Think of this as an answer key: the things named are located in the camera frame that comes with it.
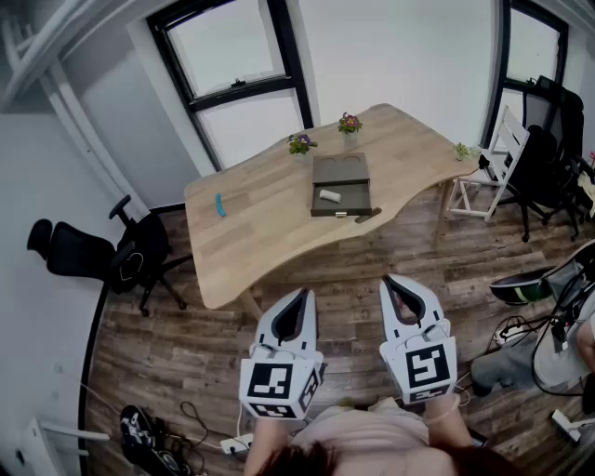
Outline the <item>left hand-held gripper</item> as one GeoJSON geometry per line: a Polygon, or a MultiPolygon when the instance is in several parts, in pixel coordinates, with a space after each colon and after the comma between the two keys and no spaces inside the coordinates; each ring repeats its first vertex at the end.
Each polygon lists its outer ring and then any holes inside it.
{"type": "Polygon", "coordinates": [[[290,292],[262,315],[256,344],[240,371],[239,400],[253,417],[306,419],[323,383],[324,356],[316,350],[317,337],[315,295],[309,289],[290,292]]]}

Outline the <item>grey drawer box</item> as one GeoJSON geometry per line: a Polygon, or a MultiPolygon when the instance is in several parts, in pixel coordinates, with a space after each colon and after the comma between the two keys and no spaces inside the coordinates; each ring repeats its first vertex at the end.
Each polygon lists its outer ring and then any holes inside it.
{"type": "Polygon", "coordinates": [[[311,183],[312,217],[371,215],[370,176],[363,152],[314,156],[311,183]],[[341,202],[321,200],[321,189],[340,193],[341,202]]]}

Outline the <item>person's right forearm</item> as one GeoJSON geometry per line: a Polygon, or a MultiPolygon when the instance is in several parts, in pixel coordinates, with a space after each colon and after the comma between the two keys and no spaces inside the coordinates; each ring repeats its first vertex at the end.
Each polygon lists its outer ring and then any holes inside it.
{"type": "Polygon", "coordinates": [[[472,446],[472,439],[460,413],[459,404],[460,396],[455,393],[426,401],[424,421],[432,446],[472,446]]]}

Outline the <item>person's left forearm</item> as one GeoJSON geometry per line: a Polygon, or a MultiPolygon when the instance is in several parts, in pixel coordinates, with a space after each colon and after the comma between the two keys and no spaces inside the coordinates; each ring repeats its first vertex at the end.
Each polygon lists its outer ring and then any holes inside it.
{"type": "Polygon", "coordinates": [[[285,476],[294,453],[287,423],[259,418],[245,462],[244,476],[285,476]]]}

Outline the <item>wooden table leg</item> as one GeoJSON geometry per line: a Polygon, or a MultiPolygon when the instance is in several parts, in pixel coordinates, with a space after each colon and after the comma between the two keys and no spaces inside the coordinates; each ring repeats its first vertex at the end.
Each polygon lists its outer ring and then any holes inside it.
{"type": "Polygon", "coordinates": [[[434,248],[436,248],[441,241],[441,236],[443,233],[443,226],[444,226],[444,222],[445,222],[444,217],[447,212],[448,203],[450,200],[450,196],[451,196],[453,187],[454,187],[454,181],[452,179],[449,179],[443,183],[443,192],[442,192],[442,198],[441,198],[440,207],[439,207],[439,214],[438,214],[437,223],[436,223],[435,231],[433,234],[433,241],[432,241],[432,246],[434,248]]]}
{"type": "Polygon", "coordinates": [[[263,316],[263,310],[261,309],[261,307],[258,305],[258,303],[256,302],[253,293],[252,293],[252,289],[250,286],[248,286],[240,295],[239,295],[239,300],[241,302],[241,304],[243,305],[243,308],[245,309],[245,311],[252,316],[257,322],[262,318],[263,316]]]}

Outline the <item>white power strip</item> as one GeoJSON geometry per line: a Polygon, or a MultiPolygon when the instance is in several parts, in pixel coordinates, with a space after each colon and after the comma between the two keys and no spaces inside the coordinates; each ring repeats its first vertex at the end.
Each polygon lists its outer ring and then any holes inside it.
{"type": "Polygon", "coordinates": [[[550,416],[551,420],[555,423],[558,429],[570,439],[572,443],[578,443],[581,438],[580,429],[584,426],[583,421],[573,422],[568,417],[556,409],[550,416]]]}
{"type": "Polygon", "coordinates": [[[525,324],[507,325],[496,330],[495,341],[498,346],[504,346],[518,338],[523,337],[527,332],[525,324]]]}
{"type": "Polygon", "coordinates": [[[253,438],[254,435],[252,433],[228,438],[220,442],[220,448],[225,455],[239,456],[249,451],[253,438]]]}

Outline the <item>black green round device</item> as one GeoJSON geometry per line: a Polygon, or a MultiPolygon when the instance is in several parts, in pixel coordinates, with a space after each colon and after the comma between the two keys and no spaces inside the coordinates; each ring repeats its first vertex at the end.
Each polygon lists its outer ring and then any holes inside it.
{"type": "Polygon", "coordinates": [[[511,306],[522,306],[551,296],[543,274],[548,269],[522,272],[496,280],[490,284],[492,294],[511,306]]]}

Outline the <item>person's pink shirt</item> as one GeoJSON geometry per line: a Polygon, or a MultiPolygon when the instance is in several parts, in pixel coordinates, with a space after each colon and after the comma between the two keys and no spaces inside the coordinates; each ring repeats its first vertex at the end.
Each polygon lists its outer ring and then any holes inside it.
{"type": "Polygon", "coordinates": [[[320,443],[336,456],[332,476],[460,476],[444,448],[432,446],[424,416],[386,399],[371,411],[325,410],[292,444],[320,443]]]}

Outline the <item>small green potted plant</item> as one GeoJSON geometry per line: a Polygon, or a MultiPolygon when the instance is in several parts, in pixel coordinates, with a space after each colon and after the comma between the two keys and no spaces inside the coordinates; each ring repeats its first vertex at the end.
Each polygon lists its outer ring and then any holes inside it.
{"type": "Polygon", "coordinates": [[[452,149],[455,154],[455,158],[458,161],[466,161],[466,160],[478,160],[482,149],[479,147],[468,146],[463,144],[462,142],[458,142],[452,146],[452,149]]]}

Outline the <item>black white patterned object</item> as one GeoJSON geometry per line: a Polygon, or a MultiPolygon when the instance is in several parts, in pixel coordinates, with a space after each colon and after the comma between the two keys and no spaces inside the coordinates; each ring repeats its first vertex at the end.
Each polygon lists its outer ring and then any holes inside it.
{"type": "Polygon", "coordinates": [[[126,459],[138,464],[155,446],[153,427],[142,409],[127,405],[120,414],[122,450],[126,459]]]}

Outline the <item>purple flower potted plant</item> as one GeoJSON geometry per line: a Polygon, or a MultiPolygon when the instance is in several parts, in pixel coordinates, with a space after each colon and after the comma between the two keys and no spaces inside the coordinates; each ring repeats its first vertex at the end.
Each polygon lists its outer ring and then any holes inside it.
{"type": "Polygon", "coordinates": [[[298,163],[309,159],[312,150],[318,147],[318,143],[307,134],[291,135],[287,139],[287,144],[289,153],[296,158],[298,163]]]}

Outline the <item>pink flower potted plant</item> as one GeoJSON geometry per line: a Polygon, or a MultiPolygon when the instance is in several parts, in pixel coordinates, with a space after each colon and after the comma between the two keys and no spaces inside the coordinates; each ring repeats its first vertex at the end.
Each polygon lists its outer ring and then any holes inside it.
{"type": "Polygon", "coordinates": [[[344,112],[338,121],[338,132],[342,135],[344,140],[349,145],[355,145],[360,130],[363,128],[363,123],[356,115],[344,112]]]}

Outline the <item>white folding chair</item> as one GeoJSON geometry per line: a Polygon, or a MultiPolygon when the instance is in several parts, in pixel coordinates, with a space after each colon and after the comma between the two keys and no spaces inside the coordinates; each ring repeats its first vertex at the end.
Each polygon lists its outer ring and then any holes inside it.
{"type": "Polygon", "coordinates": [[[482,149],[479,168],[454,180],[447,210],[488,221],[509,184],[529,136],[529,131],[505,106],[497,121],[496,136],[487,149],[482,149]]]}

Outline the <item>cream cloth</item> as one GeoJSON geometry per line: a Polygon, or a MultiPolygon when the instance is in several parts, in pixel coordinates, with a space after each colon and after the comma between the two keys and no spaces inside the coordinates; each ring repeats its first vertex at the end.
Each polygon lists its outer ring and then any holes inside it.
{"type": "Polygon", "coordinates": [[[577,185],[591,201],[591,214],[595,214],[595,184],[585,171],[581,172],[577,180],[577,185]]]}

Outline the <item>black framed window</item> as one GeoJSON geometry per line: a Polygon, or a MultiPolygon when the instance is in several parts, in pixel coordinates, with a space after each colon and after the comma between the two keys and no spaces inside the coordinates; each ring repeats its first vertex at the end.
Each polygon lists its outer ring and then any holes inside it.
{"type": "Polygon", "coordinates": [[[569,25],[536,0],[492,0],[493,46],[487,113],[480,145],[489,144],[503,94],[521,94],[541,76],[561,85],[569,25]]]}
{"type": "Polygon", "coordinates": [[[288,0],[177,0],[147,25],[215,170],[313,127],[288,0]]]}

